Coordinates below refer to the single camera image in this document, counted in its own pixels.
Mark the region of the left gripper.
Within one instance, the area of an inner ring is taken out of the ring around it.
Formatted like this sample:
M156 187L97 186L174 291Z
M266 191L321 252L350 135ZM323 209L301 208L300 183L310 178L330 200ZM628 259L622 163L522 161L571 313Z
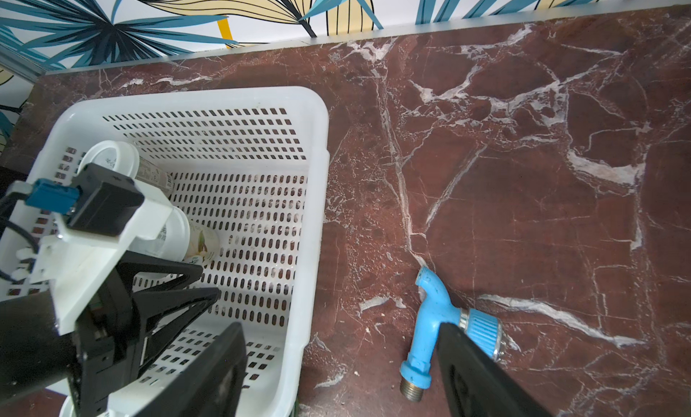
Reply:
M176 277L135 293L132 300L140 273ZM218 301L216 287L184 289L202 274L200 265L126 251L73 332L65 334L56 327L50 293L3 301L1 403L65 380L77 415L104 413L111 393L142 376Z

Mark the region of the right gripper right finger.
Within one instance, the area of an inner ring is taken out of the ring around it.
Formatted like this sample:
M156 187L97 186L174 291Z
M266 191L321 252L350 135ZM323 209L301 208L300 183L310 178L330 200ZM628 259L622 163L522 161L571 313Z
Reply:
M454 324L440 325L437 360L453 416L549 414Z

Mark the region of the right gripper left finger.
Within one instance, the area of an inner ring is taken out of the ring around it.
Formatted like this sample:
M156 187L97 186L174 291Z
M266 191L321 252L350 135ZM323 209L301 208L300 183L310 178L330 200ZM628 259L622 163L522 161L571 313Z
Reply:
M246 375L240 323L232 323L140 416L234 416Z

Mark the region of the white yogurt cup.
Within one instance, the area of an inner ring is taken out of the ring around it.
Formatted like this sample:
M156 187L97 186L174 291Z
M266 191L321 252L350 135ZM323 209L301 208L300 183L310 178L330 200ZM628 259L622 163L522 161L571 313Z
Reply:
M206 266L220 252L216 231L190 220L175 207L154 240L136 238L130 251L175 262Z
M78 171L89 164L96 164L118 172L131 179L159 188L167 197L173 194L172 177L158 165L142 157L137 148L129 143L103 141L93 146L82 159Z

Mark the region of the white plastic basket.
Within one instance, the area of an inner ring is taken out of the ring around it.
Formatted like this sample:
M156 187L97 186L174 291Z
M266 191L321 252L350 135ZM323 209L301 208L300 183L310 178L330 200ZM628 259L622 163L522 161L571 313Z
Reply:
M32 177L68 183L97 143L131 143L171 175L173 204L220 239L199 282L219 288L220 301L112 396L110 415L137 413L235 322L248 346L239 415L293 411L311 335L328 132L324 102L302 87L94 99L59 117Z

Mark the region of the left aluminium corner post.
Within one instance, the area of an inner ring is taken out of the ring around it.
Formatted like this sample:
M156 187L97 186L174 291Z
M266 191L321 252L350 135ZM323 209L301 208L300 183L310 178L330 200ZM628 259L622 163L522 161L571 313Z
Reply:
M0 46L0 64L4 69L14 73L15 76L32 83L37 82L47 73L47 70L41 67L39 63L23 57L3 44Z

